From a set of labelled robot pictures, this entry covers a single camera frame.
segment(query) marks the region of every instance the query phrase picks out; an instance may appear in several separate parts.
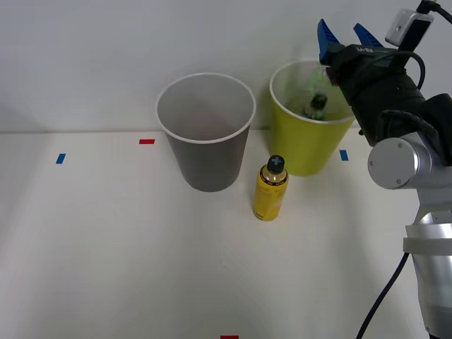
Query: cup rim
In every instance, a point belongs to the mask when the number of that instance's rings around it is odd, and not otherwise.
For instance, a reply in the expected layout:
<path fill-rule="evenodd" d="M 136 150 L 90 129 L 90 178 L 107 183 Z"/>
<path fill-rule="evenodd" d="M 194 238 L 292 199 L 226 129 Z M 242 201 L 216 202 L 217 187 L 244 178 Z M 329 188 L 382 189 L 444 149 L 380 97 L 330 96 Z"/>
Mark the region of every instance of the cup rim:
<path fill-rule="evenodd" d="M 224 136 L 222 138 L 219 139 L 213 139 L 213 140 L 194 140 L 194 139 L 188 139 L 188 138 L 184 138 L 182 136 L 178 136 L 176 133 L 171 132 L 169 129 L 167 129 L 163 123 L 160 121 L 160 118 L 158 116 L 158 104 L 160 102 L 160 99 L 162 98 L 162 96 L 165 94 L 165 92 L 167 90 L 169 90 L 173 85 L 177 84 L 180 81 L 186 80 L 188 78 L 194 78 L 196 76 L 219 76 L 222 78 L 227 78 L 229 80 L 232 80 L 236 83 L 238 83 L 239 85 L 241 85 L 245 90 L 248 91 L 250 97 L 251 97 L 251 101 L 253 102 L 253 112 L 251 113 L 251 116 L 248 120 L 248 122 L 243 125 L 243 127 L 241 129 L 239 129 L 238 131 L 235 131 L 233 134 L 230 134 L 228 136 Z M 230 140 L 236 136 L 238 136 L 241 132 L 243 132 L 244 130 L 246 130 L 247 128 L 249 128 L 249 125 L 251 125 L 251 122 L 254 119 L 254 116 L 256 115 L 256 98 L 254 97 L 253 92 L 251 91 L 251 89 L 242 81 L 240 81 L 237 78 L 234 78 L 233 76 L 228 76 L 226 74 L 221 74 L 221 73 L 215 73 L 215 72 L 200 72 L 200 73 L 194 73 L 194 74 L 189 74 L 187 76 L 183 76 L 181 78 L 176 79 L 175 81 L 172 81 L 169 85 L 167 85 L 165 88 L 163 88 L 162 92 L 160 92 L 160 94 L 157 97 L 157 101 L 155 102 L 155 116 L 157 117 L 157 122 L 160 125 L 160 127 L 163 129 L 163 131 L 167 134 L 169 134 L 170 136 L 172 136 L 173 138 L 176 138 L 177 140 L 186 142 L 186 143 L 195 143 L 195 144 L 200 144 L 200 145 L 208 145 L 208 144 L 213 144 L 213 143 L 221 143 L 223 141 L 226 140 Z"/>
<path fill-rule="evenodd" d="M 270 78 L 270 94 L 271 97 L 273 99 L 273 101 L 279 106 L 279 108 L 281 108 L 284 112 L 290 114 L 291 116 L 293 116 L 294 118 L 297 118 L 298 120 L 302 120 L 302 121 L 306 121 L 306 122 L 311 122 L 314 124 L 321 124 L 321 125 L 335 125 L 335 124 L 341 124 L 343 122 L 347 122 L 349 120 L 353 120 L 355 118 L 355 116 L 353 114 L 351 114 L 349 117 L 345 117 L 339 120 L 330 120 L 330 121 L 321 121 L 321 120 L 314 120 L 314 119 L 310 119 L 310 118 L 305 118 L 305 117 L 301 117 L 293 112 L 291 112 L 290 110 L 288 110 L 287 108 L 284 107 L 283 104 L 281 104 L 281 102 L 276 98 L 275 93 L 273 92 L 273 81 L 275 80 L 275 77 L 283 70 L 286 69 L 287 67 L 294 65 L 294 64 L 302 64 L 305 62 L 310 62 L 310 61 L 317 61 L 315 59 L 300 59 L 300 60 L 295 60 L 295 61 L 291 61 L 288 62 L 284 65 L 282 65 L 280 68 L 278 68 L 275 73 L 273 73 L 273 75 Z"/>

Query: black can cap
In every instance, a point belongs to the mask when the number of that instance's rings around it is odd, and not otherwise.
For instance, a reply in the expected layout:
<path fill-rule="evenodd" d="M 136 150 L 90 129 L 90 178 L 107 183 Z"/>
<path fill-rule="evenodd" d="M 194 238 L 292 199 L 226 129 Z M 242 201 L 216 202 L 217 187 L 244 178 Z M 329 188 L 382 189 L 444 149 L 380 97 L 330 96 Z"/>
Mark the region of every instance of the black can cap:
<path fill-rule="evenodd" d="M 328 102 L 328 97 L 322 93 L 316 93 L 311 100 L 311 107 L 319 111 L 326 106 Z"/>
<path fill-rule="evenodd" d="M 280 155 L 272 155 L 268 159 L 267 170 L 273 174 L 280 174 L 284 170 L 284 159 Z"/>

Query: gray paper cup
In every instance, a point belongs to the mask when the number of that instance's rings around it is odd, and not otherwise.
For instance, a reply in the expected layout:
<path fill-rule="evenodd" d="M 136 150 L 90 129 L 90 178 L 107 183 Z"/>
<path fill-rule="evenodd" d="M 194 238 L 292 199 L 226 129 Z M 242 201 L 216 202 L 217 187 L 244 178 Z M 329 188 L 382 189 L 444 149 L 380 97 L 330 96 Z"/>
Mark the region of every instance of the gray paper cup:
<path fill-rule="evenodd" d="M 195 189 L 221 191 L 239 175 L 256 100 L 241 81 L 199 73 L 166 87 L 156 104 L 185 180 Z"/>

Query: white wall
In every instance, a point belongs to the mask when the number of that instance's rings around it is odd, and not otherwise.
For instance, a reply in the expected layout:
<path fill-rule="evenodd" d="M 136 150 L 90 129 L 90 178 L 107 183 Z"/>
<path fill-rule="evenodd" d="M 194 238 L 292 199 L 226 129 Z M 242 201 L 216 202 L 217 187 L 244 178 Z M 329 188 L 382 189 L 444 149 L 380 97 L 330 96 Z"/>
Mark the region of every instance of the white wall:
<path fill-rule="evenodd" d="M 342 43 L 357 42 L 356 22 L 383 42 L 396 11 L 418 2 L 2 0 L 0 131 L 156 130 L 155 98 L 175 78 L 224 72 L 260 97 L 276 67 L 317 56 L 320 18 Z M 417 50 L 426 97 L 450 88 L 447 31 L 437 18 Z M 255 127 L 268 123 L 260 101 Z"/>

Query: yellow paper cup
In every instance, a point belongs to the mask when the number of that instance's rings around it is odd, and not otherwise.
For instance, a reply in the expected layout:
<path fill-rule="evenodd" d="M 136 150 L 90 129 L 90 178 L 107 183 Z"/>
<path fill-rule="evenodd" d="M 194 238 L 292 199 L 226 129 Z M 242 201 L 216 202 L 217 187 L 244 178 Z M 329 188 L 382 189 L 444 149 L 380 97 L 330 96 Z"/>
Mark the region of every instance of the yellow paper cup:
<path fill-rule="evenodd" d="M 317 61 L 291 62 L 279 68 L 270 80 L 274 110 L 271 153 L 281 155 L 293 175 L 320 172 L 355 119 L 337 87 L 328 92 L 326 120 L 301 117 L 285 107 L 295 96 L 309 97 L 306 88 L 317 65 Z"/>

